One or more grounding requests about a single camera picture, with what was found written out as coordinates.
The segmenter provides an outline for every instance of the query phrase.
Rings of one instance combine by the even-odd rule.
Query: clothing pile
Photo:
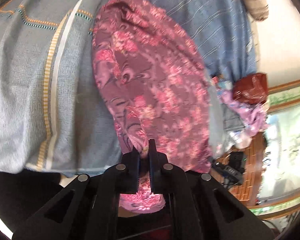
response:
[[[266,129],[264,98],[235,90],[257,72],[244,4],[268,14],[251,1],[0,0],[0,171],[94,176],[154,138],[170,163],[209,172],[247,147]],[[120,205],[164,198],[143,174]]]

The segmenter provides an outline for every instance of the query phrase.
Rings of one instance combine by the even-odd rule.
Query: floral cloth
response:
[[[92,65],[99,91],[114,117],[123,153],[146,157],[148,140],[185,171],[208,172],[209,94],[197,47],[165,10],[147,0],[110,0],[95,21]],[[140,180],[137,195],[120,205],[155,212],[164,198]]]
[[[266,123],[267,113],[263,110],[262,105],[249,105],[241,103],[232,99],[232,90],[218,91],[219,99],[222,103],[226,104],[232,111],[239,114],[243,124],[245,125],[245,134],[247,136],[254,136],[259,131],[268,128]]]

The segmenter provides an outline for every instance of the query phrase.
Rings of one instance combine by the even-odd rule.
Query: purple fabric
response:
[[[239,114],[243,124],[246,126],[245,134],[254,136],[259,131],[268,128],[266,123],[266,112],[262,105],[249,105],[232,99],[232,90],[219,90],[219,99],[225,103],[231,110]]]
[[[114,117],[123,153],[134,146],[146,157],[148,140],[183,170],[208,172],[209,103],[204,66],[186,32],[147,0],[111,0],[93,28],[92,65]],[[164,206],[148,176],[120,205],[139,212]]]

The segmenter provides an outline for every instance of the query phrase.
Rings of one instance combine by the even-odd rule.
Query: purple floral garment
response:
[[[114,117],[123,153],[146,157],[148,140],[183,170],[208,172],[209,95],[203,62],[186,32],[147,0],[111,0],[93,28],[96,84]],[[148,213],[164,206],[148,175],[120,206]]]
[[[259,131],[268,128],[266,123],[267,113],[263,110],[262,105],[249,105],[233,100],[232,90],[219,89],[218,96],[221,102],[226,104],[232,111],[239,114],[243,124],[245,125],[245,134],[247,136],[254,136]]]

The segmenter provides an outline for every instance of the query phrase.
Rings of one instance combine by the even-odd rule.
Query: black cable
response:
[[[228,178],[224,178],[223,179],[223,187],[228,190],[228,186],[229,186],[230,180]]]
[[[229,182],[228,182],[227,184],[225,184],[225,183],[223,182],[222,186],[223,186],[226,190],[229,190],[229,189],[231,189],[230,186],[235,186],[235,185],[237,185],[237,184],[238,184],[238,183],[233,183],[233,182],[230,182],[230,180],[229,180]]]
[[[265,221],[265,222],[270,223],[272,226],[274,226],[275,229],[277,229],[279,232],[281,232],[281,231],[279,230],[279,228],[278,228],[273,222],[271,222],[271,221],[269,221],[269,220],[265,220],[265,219],[262,219],[261,221]]]

